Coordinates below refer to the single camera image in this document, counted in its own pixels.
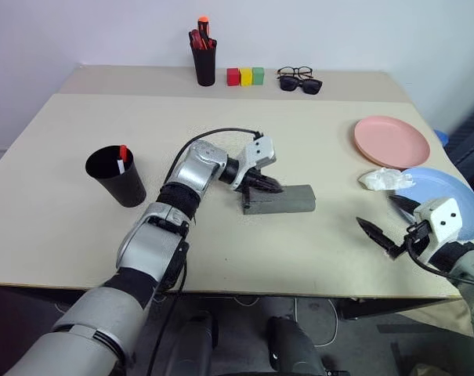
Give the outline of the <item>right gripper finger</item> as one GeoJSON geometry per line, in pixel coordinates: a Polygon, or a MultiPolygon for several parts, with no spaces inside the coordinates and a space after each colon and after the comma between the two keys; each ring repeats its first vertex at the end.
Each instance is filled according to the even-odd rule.
{"type": "Polygon", "coordinates": [[[365,234],[381,247],[391,259],[396,259],[407,251],[405,244],[397,245],[374,223],[360,217],[356,217],[356,221],[365,234]]]}
{"type": "Polygon", "coordinates": [[[407,220],[414,220],[414,210],[421,205],[419,202],[401,195],[391,194],[388,199],[391,205],[400,211],[401,215],[407,220]]]}

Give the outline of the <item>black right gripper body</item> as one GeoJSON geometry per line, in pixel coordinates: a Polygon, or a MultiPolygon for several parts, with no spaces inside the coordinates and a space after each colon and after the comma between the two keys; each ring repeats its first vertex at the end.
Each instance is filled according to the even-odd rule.
{"type": "Polygon", "coordinates": [[[403,243],[398,246],[393,257],[396,259],[403,253],[413,254],[416,257],[422,255],[424,250],[430,245],[430,234],[432,228],[428,220],[415,223],[407,227],[407,234],[403,238],[403,243]]]}

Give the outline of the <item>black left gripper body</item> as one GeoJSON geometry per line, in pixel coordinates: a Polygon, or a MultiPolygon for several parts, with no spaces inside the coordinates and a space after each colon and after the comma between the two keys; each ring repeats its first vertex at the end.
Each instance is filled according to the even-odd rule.
{"type": "Polygon", "coordinates": [[[265,180],[260,170],[250,168],[245,174],[240,184],[240,192],[242,194],[242,204],[249,204],[250,190],[264,191],[265,180]]]}

